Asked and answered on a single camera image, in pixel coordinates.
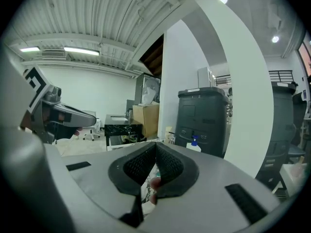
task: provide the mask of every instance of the black table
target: black table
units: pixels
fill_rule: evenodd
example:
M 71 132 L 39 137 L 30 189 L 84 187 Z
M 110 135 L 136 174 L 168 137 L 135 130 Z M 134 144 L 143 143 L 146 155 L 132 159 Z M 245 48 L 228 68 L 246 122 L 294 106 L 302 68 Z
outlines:
M 125 117 L 121 115 L 106 115 L 105 120 L 105 137 L 106 145 L 109 146 L 109 138 L 111 136 L 118 135 L 134 135 L 137 134 L 137 142 L 140 141 L 140 134 L 142 130 L 142 124 L 128 119 L 127 121 L 113 120 L 112 117 Z

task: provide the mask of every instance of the curved white column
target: curved white column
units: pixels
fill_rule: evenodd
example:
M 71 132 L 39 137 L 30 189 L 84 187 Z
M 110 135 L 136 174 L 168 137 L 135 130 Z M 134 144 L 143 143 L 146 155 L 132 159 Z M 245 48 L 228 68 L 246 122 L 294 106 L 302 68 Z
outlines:
M 215 28 L 230 68 L 234 107 L 225 160 L 255 177 L 273 125 L 273 94 L 265 60 L 248 28 L 228 6 L 219 0 L 195 1 Z

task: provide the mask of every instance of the black railing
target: black railing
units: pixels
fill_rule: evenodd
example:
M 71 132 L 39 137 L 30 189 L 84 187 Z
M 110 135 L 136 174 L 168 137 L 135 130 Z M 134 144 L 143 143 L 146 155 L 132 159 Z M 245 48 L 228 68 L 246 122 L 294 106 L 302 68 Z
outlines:
M 270 79 L 274 82 L 291 83 L 294 81 L 293 71 L 282 70 L 282 71 L 269 71 Z M 216 86 L 231 85 L 230 75 L 223 75 L 216 77 Z

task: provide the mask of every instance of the bin lid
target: bin lid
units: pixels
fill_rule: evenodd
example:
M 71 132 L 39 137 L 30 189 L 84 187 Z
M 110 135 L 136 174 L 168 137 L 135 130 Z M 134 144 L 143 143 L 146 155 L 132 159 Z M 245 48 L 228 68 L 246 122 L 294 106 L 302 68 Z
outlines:
M 217 87 L 201 87 L 201 88 L 195 88 L 195 89 L 188 89 L 184 91 L 179 91 L 178 92 L 178 97 L 182 97 L 185 95 L 190 95 L 190 94 L 208 94 L 208 93 L 218 93 L 219 95 L 223 96 L 223 100 L 225 102 L 229 102 L 229 99 L 225 96 L 224 90 L 217 88 Z
M 296 86 L 292 83 L 283 83 L 283 82 L 271 82 L 272 89 L 282 92 L 289 92 L 294 94 L 296 91 Z

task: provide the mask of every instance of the white bottle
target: white bottle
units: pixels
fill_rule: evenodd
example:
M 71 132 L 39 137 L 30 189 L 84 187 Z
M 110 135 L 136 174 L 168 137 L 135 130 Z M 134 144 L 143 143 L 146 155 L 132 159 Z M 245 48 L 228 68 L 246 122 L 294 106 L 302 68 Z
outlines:
M 198 138 L 198 136 L 194 135 L 193 141 L 188 142 L 186 148 L 188 148 L 190 150 L 201 152 L 201 148 L 198 146 L 198 142 L 196 141 L 197 138 Z

